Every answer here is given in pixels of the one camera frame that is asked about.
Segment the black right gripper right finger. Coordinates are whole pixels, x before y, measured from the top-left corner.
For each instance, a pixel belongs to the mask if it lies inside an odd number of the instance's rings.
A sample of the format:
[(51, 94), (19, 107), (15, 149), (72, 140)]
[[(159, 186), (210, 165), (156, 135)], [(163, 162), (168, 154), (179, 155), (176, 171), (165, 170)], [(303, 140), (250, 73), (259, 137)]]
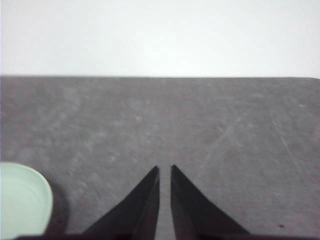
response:
[(177, 240), (226, 240), (250, 232), (213, 204), (176, 166), (170, 172), (170, 206)]

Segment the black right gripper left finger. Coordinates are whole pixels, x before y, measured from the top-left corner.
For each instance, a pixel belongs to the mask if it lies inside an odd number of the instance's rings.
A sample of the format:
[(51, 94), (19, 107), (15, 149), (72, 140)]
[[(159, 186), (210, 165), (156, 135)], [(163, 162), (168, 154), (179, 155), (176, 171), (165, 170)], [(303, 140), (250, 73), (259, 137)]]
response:
[(160, 169), (153, 167), (114, 208), (84, 231), (94, 240), (154, 240), (160, 209)]

